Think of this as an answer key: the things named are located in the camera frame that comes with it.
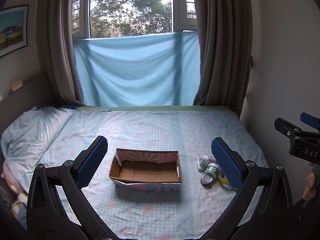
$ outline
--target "tape roll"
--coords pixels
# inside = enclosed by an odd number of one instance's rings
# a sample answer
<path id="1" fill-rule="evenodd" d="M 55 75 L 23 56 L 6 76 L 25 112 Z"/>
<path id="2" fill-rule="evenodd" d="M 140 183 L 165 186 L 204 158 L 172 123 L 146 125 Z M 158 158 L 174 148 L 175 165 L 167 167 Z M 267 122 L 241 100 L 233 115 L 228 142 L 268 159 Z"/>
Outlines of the tape roll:
<path id="1" fill-rule="evenodd" d="M 220 181 L 221 184 L 223 185 L 229 185 L 229 181 L 227 180 L 227 178 L 224 176 L 222 170 L 219 171 L 218 173 L 218 179 Z"/>

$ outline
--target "hand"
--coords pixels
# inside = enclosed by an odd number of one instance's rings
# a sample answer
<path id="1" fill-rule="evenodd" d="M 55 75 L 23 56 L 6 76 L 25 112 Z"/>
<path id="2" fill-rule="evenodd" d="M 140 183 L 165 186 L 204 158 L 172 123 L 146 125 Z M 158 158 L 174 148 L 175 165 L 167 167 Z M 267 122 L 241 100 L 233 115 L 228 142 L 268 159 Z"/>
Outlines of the hand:
<path id="1" fill-rule="evenodd" d="M 308 166 L 313 166 L 313 163 L 308 162 Z M 303 193 L 304 200 L 310 200 L 316 195 L 316 189 L 314 187 L 316 177 L 313 174 L 313 170 L 307 176 L 307 186 Z"/>

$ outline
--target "headboard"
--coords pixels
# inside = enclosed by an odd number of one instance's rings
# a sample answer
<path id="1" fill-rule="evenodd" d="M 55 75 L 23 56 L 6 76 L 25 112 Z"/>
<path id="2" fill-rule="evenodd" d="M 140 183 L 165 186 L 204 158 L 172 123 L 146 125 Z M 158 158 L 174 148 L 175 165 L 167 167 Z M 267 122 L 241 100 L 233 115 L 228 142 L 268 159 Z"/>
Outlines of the headboard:
<path id="1" fill-rule="evenodd" d="M 0 137 L 14 120 L 34 106 L 37 108 L 58 106 L 58 100 L 46 74 L 33 78 L 0 102 Z M 0 174 L 3 161 L 0 148 Z M 2 178 L 0 178 L 0 194 L 8 203 L 15 201 L 16 195 Z"/>

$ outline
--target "picture frame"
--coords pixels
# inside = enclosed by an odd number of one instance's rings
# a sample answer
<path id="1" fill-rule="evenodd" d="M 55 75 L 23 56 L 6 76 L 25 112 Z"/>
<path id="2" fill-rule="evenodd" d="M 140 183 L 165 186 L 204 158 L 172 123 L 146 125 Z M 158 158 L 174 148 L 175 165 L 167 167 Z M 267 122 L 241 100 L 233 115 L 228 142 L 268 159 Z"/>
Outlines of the picture frame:
<path id="1" fill-rule="evenodd" d="M 0 11 L 0 58 L 28 46 L 28 5 Z"/>

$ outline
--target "blue gripper pad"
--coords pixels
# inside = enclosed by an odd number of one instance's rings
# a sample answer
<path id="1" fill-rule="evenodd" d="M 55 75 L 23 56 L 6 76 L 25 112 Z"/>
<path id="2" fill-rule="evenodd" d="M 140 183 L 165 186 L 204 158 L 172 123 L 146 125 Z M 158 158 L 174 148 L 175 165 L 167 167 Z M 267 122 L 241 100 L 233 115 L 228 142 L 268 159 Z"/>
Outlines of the blue gripper pad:
<path id="1" fill-rule="evenodd" d="M 222 169 L 224 175 L 228 179 L 230 186 L 232 188 L 240 190 L 243 185 L 243 174 L 241 169 L 230 156 L 230 154 L 232 154 L 232 150 L 229 147 L 228 150 L 226 150 L 226 148 L 220 143 L 218 138 L 215 138 L 211 143 L 211 152 L 214 158 L 217 160 L 217 163 Z"/>
<path id="2" fill-rule="evenodd" d="M 107 151 L 108 141 L 102 137 L 77 170 L 78 176 L 76 184 L 79 189 L 89 185 Z"/>
<path id="3" fill-rule="evenodd" d="M 314 129 L 319 129 L 320 128 L 320 120 L 316 117 L 313 117 L 310 114 L 307 113 L 302 113 L 300 115 L 300 121 L 311 126 Z"/>

